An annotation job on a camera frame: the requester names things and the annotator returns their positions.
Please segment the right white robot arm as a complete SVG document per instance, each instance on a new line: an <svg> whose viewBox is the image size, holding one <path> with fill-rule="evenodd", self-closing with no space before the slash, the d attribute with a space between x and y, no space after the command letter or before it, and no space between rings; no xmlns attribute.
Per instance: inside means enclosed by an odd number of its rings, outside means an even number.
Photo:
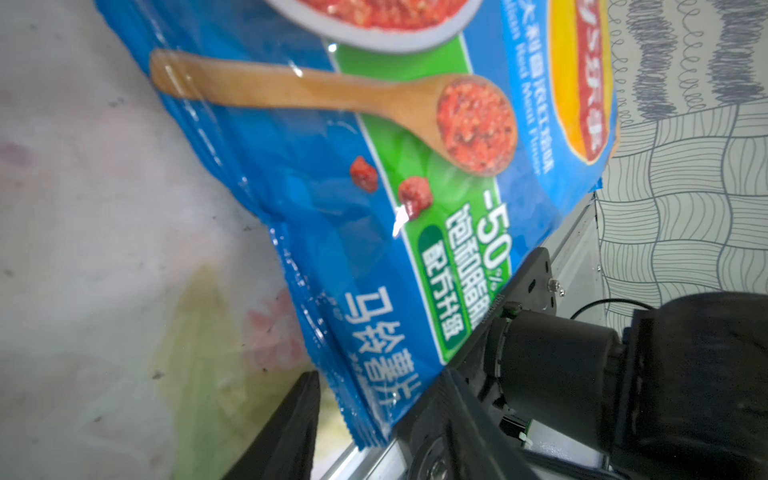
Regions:
<svg viewBox="0 0 768 480"><path fill-rule="evenodd" d="M767 475L767 299L695 294L623 332L532 311L490 321L505 403L634 479Z"/></svg>

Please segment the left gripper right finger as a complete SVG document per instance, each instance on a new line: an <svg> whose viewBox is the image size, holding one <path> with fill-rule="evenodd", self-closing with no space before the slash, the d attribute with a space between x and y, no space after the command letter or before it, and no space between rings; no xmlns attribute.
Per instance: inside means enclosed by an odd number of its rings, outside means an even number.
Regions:
<svg viewBox="0 0 768 480"><path fill-rule="evenodd" d="M437 380L437 405L444 420L449 479L536 477L456 370L444 370Z"/></svg>

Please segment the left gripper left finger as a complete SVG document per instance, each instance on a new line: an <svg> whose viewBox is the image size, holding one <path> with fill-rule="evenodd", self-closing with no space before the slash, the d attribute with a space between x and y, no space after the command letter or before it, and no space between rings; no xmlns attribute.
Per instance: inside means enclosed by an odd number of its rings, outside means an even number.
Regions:
<svg viewBox="0 0 768 480"><path fill-rule="evenodd" d="M319 373L303 373L224 480L309 479L320 400Z"/></svg>

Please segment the blue Lay's chip bag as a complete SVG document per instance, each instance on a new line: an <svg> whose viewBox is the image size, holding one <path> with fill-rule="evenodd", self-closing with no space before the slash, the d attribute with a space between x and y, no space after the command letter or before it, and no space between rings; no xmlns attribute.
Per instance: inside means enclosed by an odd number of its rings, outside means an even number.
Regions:
<svg viewBox="0 0 768 480"><path fill-rule="evenodd" d="M358 447L396 424L617 141L604 1L100 1L269 228Z"/></svg>

